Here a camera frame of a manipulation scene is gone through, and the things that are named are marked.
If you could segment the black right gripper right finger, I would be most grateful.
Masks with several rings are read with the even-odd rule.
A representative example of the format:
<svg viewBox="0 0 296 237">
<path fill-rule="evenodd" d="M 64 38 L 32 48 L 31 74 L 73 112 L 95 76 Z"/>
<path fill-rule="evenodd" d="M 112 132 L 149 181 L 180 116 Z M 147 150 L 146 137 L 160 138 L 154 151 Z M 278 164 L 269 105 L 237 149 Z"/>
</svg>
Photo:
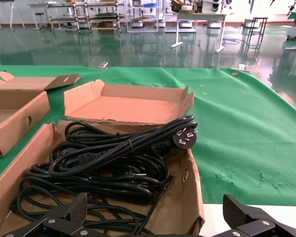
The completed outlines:
<svg viewBox="0 0 296 237">
<path fill-rule="evenodd" d="M 222 212 L 230 230 L 218 237 L 296 237 L 296 229 L 276 221 L 263 209 L 240 203 L 223 195 Z"/>
</svg>

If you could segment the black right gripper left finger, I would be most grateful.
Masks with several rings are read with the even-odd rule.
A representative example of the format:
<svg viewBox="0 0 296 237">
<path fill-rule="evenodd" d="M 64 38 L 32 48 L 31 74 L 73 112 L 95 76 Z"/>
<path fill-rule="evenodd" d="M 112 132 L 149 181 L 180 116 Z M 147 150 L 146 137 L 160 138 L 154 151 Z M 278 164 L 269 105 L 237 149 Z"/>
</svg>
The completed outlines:
<svg viewBox="0 0 296 237">
<path fill-rule="evenodd" d="M 40 219 L 4 234 L 5 237 L 97 237 L 83 226 L 87 215 L 87 195 L 80 193 L 69 204 L 52 207 Z"/>
</svg>

